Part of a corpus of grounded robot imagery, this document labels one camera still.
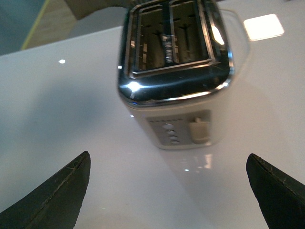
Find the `toaster control panel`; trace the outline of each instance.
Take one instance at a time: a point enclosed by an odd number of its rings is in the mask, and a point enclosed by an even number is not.
[[[208,144],[211,111],[147,118],[148,123],[164,146]]]

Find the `wall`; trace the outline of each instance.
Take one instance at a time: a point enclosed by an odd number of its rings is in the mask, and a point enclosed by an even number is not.
[[[22,47],[44,0],[0,0],[0,55]]]

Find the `toaster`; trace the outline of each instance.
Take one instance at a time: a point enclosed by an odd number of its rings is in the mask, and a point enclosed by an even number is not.
[[[157,147],[188,149],[219,141],[233,73],[213,0],[141,1],[128,9],[118,91]]]

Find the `white countertop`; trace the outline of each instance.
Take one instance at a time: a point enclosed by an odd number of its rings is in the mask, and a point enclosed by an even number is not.
[[[0,56],[0,212],[88,150],[75,229],[267,229],[245,164],[255,153],[305,184],[305,2],[219,4],[240,25],[274,13],[285,32],[245,42],[224,11],[238,73],[226,136],[206,148],[160,150],[130,117],[121,27]]]

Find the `black pointed object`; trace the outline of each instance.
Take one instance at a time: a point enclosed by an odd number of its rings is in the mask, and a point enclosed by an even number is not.
[[[269,229],[305,229],[305,186],[255,154],[246,170]]]
[[[87,151],[0,213],[0,229],[72,229],[89,183]]]

